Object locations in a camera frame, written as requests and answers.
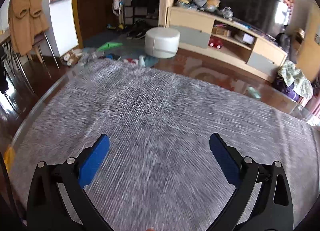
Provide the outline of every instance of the wooden door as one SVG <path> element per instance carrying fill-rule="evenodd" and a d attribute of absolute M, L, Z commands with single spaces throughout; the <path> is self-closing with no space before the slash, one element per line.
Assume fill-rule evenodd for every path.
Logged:
<path fill-rule="evenodd" d="M 107 0 L 77 0 L 79 25 L 83 40 L 106 30 Z"/>

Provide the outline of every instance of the purple bag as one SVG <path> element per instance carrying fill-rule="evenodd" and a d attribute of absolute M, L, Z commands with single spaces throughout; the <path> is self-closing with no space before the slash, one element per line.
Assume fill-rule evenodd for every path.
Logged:
<path fill-rule="evenodd" d="M 293 90 L 294 83 L 292 83 L 289 87 L 284 82 L 281 76 L 278 76 L 272 83 L 273 88 L 287 95 L 290 99 L 294 101 L 298 101 L 300 96 Z"/>

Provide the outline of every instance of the gray drawer front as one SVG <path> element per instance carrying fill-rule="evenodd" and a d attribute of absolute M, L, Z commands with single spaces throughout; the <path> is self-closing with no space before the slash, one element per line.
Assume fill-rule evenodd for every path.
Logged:
<path fill-rule="evenodd" d="M 210 34 L 200 32 L 199 30 L 184 26 L 169 26 L 180 32 L 180 42 L 207 48 L 210 40 Z"/>
<path fill-rule="evenodd" d="M 261 54 L 255 52 L 251 53 L 247 64 L 269 76 L 273 76 L 279 68 L 278 65 L 274 64 L 272 61 L 265 58 Z"/>

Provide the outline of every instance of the blue gripper pad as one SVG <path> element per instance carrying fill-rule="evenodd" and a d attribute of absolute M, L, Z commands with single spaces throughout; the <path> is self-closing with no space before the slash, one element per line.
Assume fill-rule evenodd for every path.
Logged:
<path fill-rule="evenodd" d="M 78 183 L 81 188 L 92 182 L 109 151 L 109 137 L 107 135 L 101 135 L 96 143 L 94 149 L 79 169 Z"/>
<path fill-rule="evenodd" d="M 227 145 L 215 134 L 210 136 L 210 150 L 217 160 L 228 183 L 236 188 L 241 184 L 240 169 L 227 150 Z"/>

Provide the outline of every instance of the round stool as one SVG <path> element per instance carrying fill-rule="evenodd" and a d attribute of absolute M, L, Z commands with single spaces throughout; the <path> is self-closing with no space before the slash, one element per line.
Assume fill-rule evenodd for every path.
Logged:
<path fill-rule="evenodd" d="M 157 58 L 174 57 L 178 51 L 179 39 L 178 30 L 154 27 L 146 32 L 145 52 Z"/>

